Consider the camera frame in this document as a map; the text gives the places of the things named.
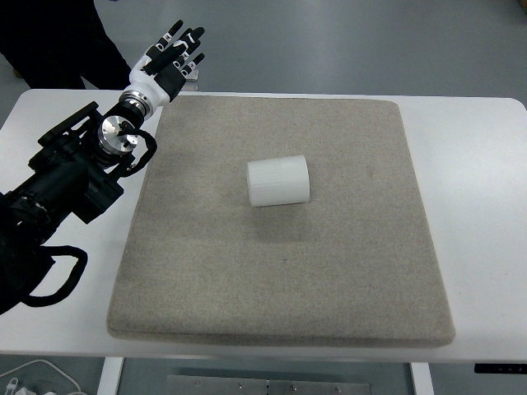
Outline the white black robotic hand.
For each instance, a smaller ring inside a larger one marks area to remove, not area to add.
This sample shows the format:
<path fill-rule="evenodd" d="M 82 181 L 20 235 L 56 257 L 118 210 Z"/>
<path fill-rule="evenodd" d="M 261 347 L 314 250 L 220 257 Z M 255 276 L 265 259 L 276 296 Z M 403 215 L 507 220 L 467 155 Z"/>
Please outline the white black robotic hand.
<path fill-rule="evenodd" d="M 170 103 L 205 58 L 198 51 L 204 33 L 202 27 L 184 28 L 184 23 L 177 21 L 133 66 L 130 85 L 119 99 L 138 108 L 145 119 Z"/>

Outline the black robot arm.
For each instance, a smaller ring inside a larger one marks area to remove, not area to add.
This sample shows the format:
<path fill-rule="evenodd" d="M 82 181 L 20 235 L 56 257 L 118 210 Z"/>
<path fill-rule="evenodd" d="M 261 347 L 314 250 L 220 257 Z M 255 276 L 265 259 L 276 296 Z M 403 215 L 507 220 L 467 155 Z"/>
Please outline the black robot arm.
<path fill-rule="evenodd" d="M 1 196 L 1 311 L 46 307 L 70 296 L 88 262 L 83 249 L 46 241 L 74 214 L 89 223 L 124 192 L 121 178 L 156 152 L 141 129 L 151 110 L 131 97 L 106 114 L 91 102 L 51 128 L 29 161 L 34 173 Z"/>

